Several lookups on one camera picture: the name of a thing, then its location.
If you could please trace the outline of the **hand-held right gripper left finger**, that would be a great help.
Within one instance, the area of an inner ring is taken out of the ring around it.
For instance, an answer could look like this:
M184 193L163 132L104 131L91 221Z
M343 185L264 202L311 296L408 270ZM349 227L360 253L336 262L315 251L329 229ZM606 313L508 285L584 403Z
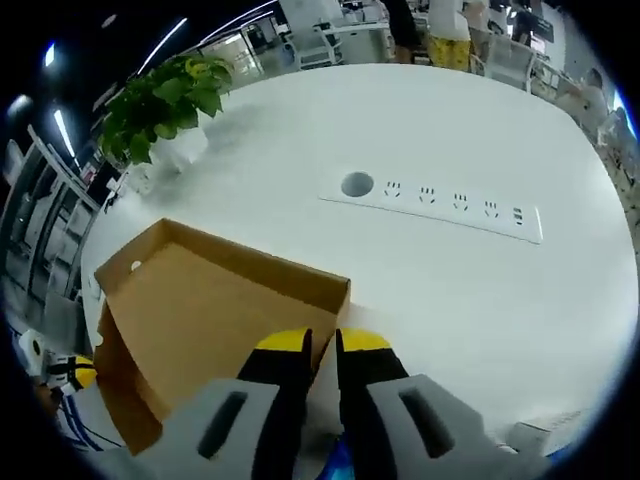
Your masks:
M164 423L167 479L290 479L314 370L309 328L259 341L235 378L215 379Z

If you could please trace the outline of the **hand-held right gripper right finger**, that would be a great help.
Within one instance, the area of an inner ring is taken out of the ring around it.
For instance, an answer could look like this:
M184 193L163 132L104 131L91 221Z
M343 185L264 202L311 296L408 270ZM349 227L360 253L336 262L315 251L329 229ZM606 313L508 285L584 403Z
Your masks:
M509 452L482 416L425 374L410 375L390 343L361 329L335 334L340 420L358 479L540 479L549 461Z

